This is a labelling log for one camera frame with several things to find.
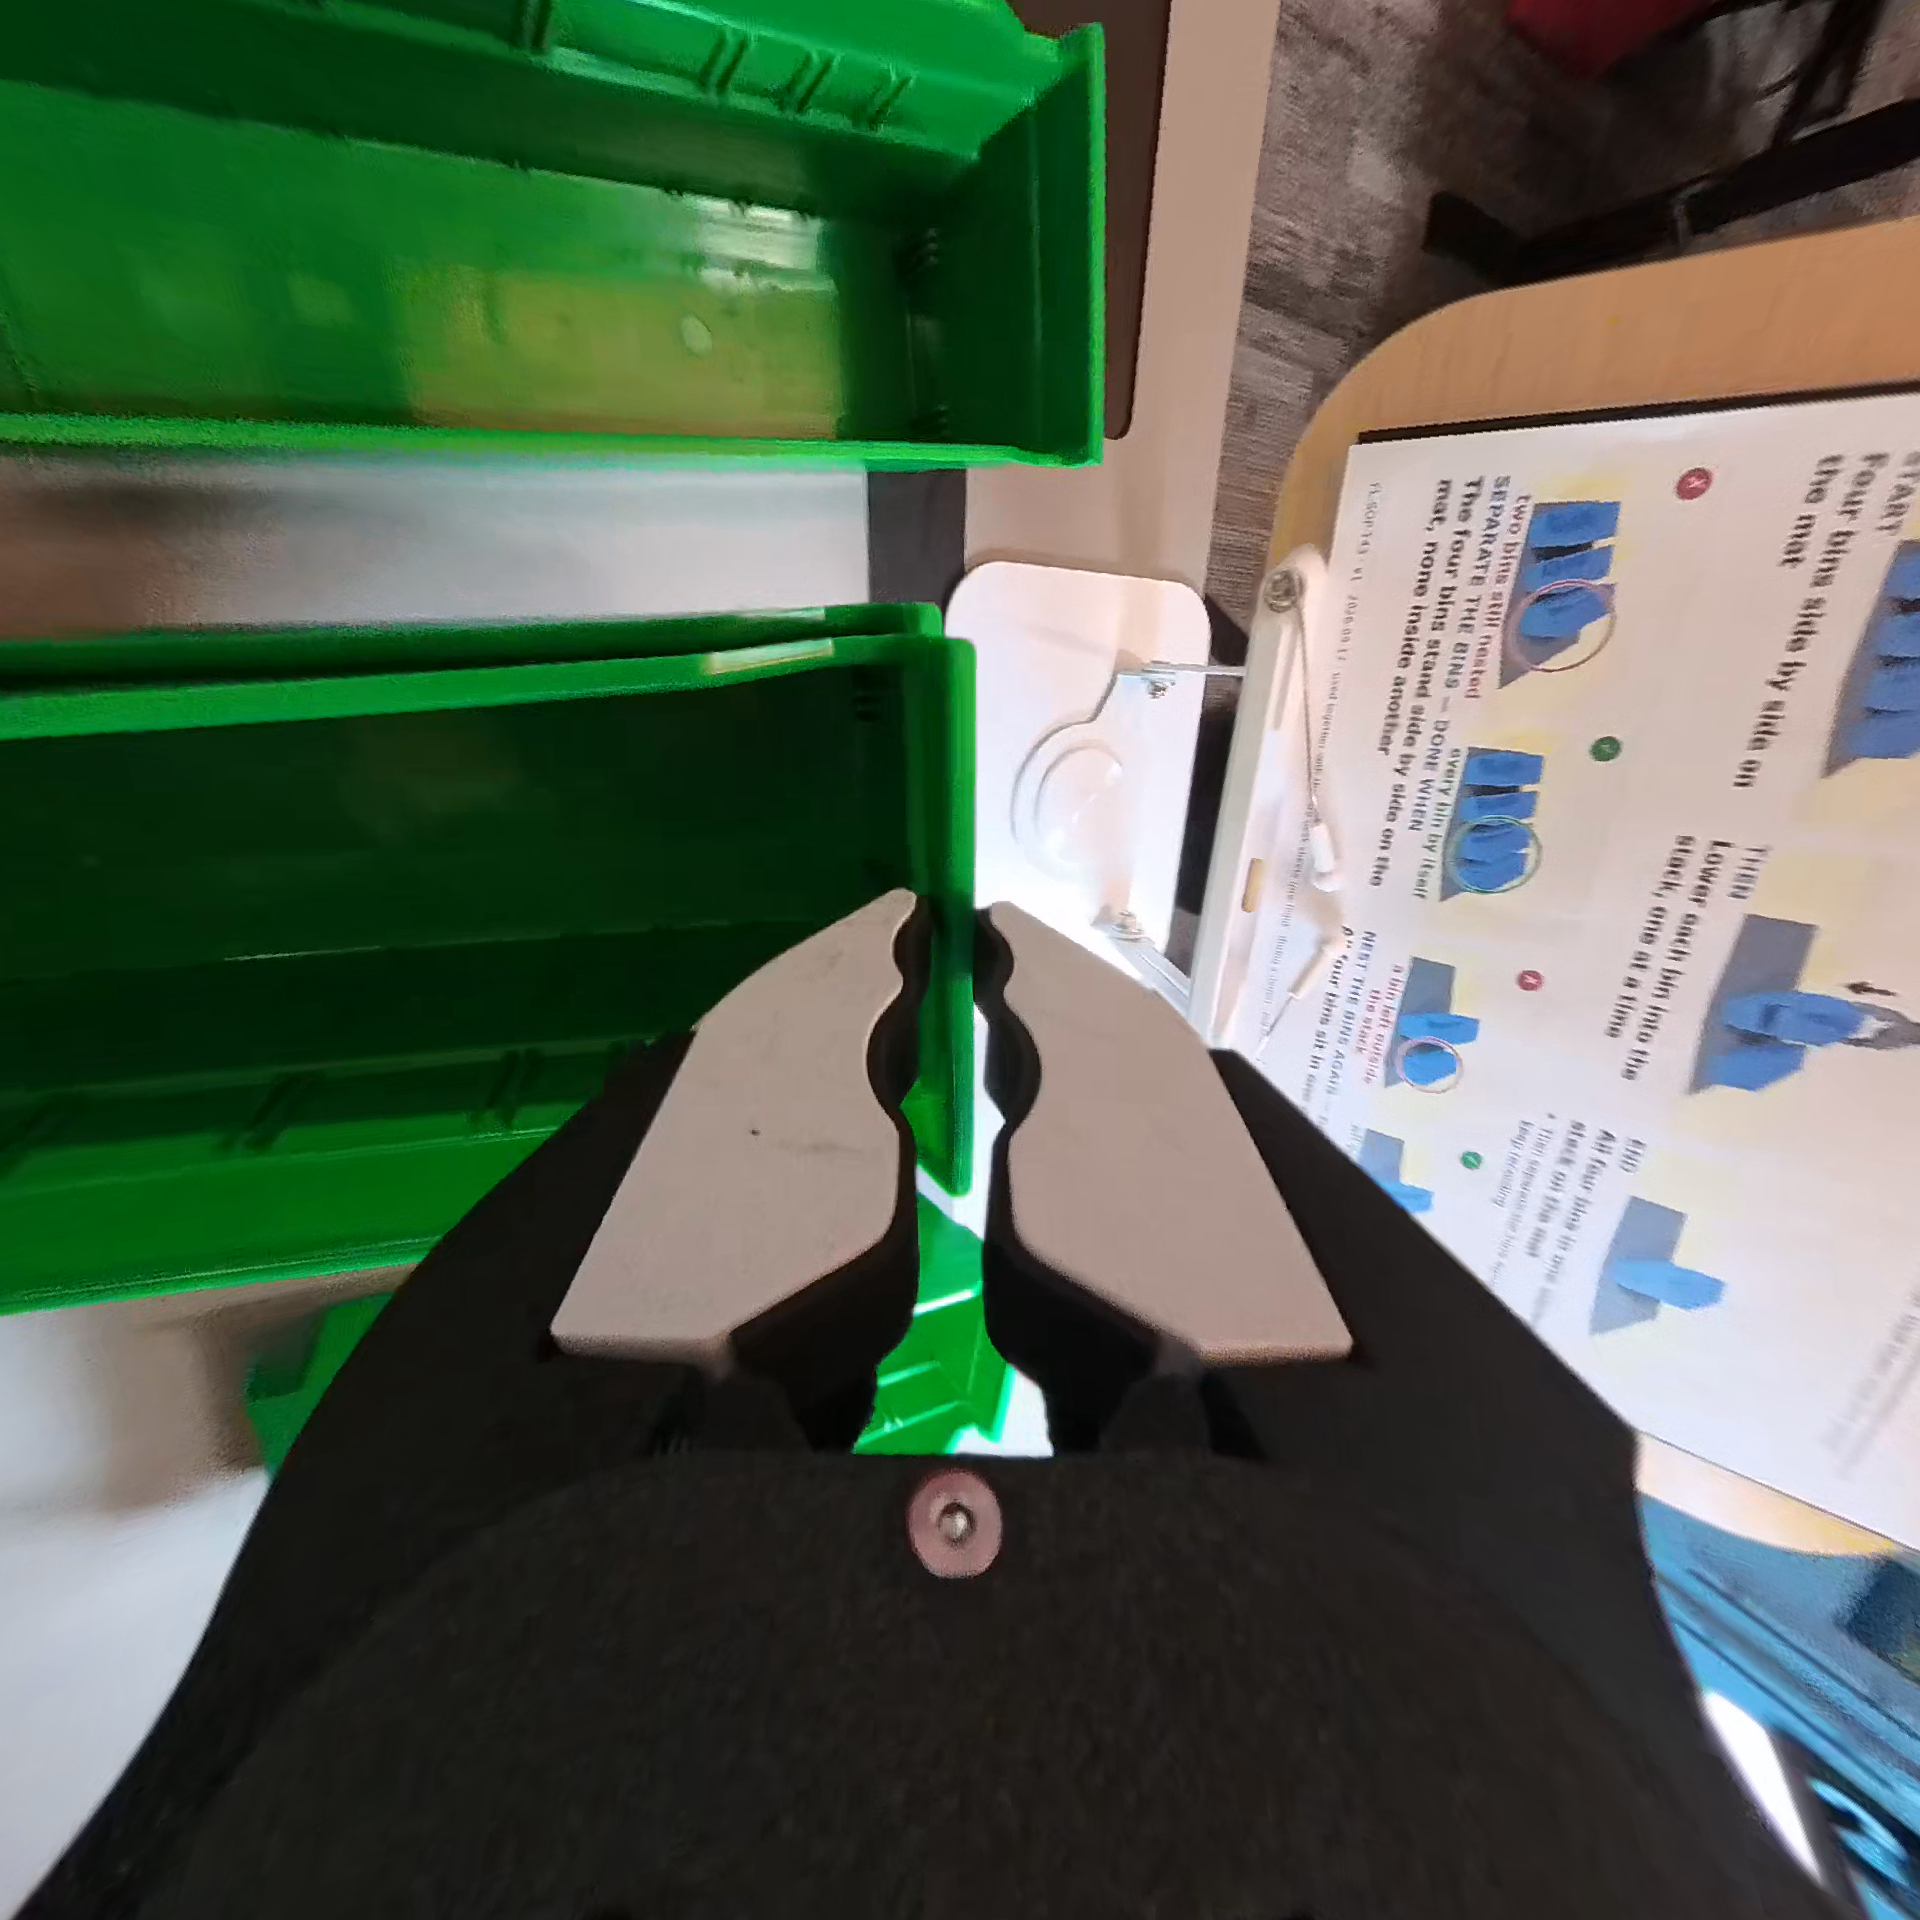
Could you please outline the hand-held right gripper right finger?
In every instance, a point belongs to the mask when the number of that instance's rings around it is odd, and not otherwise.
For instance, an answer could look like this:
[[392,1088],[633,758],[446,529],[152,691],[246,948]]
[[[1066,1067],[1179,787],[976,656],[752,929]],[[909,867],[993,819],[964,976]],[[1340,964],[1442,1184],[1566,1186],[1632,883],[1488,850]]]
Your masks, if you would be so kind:
[[1345,1360],[1331,1289],[1184,1015],[1016,905],[976,930],[1006,1252],[1147,1364]]

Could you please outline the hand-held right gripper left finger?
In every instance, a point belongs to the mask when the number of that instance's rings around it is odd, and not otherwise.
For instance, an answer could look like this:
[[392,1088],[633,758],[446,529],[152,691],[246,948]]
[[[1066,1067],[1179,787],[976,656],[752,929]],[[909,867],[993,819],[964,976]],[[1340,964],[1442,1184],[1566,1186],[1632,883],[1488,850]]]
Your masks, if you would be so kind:
[[881,893],[691,1028],[552,1322],[569,1357],[860,1380],[917,1291],[922,899]]

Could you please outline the blue plastic crate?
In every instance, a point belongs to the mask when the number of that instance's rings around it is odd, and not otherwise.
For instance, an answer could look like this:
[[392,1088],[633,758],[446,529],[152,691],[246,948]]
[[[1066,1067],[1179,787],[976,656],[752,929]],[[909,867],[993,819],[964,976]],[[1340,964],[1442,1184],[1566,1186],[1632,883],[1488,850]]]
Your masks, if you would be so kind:
[[1709,1730],[1843,1916],[1917,1914],[1915,1549],[1709,1474],[1639,1492]]

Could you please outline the red bag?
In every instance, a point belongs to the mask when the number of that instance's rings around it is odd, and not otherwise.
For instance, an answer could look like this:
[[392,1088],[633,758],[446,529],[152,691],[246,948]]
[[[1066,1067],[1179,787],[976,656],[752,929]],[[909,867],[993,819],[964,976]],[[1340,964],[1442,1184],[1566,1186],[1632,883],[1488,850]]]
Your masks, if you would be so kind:
[[1505,3],[1501,23],[1560,75],[1596,81],[1692,33],[1722,9],[1722,3]]

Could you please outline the black table frame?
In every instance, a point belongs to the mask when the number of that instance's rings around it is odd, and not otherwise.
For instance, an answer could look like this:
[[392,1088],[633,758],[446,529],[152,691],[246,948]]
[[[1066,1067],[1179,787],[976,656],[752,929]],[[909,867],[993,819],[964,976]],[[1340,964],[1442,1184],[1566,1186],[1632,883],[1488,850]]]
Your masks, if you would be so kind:
[[1917,100],[1796,131],[1715,173],[1532,234],[1479,205],[1435,192],[1420,250],[1493,288],[1527,286],[1632,266],[1787,207],[1915,164]]

